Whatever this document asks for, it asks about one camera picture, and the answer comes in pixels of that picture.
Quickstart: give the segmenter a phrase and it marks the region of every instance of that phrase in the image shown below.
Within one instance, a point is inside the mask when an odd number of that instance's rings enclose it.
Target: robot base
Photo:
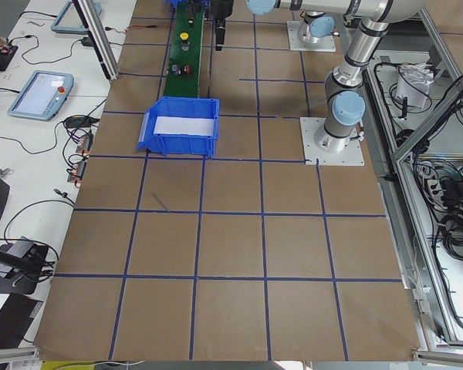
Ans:
[[[335,52],[336,44],[332,36],[326,36],[315,44],[308,44],[299,39],[298,32],[303,21],[288,21],[286,28],[288,29],[288,40],[290,42],[290,50],[298,52]]]
[[[317,129],[324,124],[325,120],[325,118],[320,117],[300,118],[303,154],[306,158],[306,164],[316,165],[319,161],[320,166],[363,166],[362,149],[358,140],[350,141],[345,150],[338,154],[327,153],[316,145],[314,135]],[[356,130],[353,130],[353,136],[356,135]]]

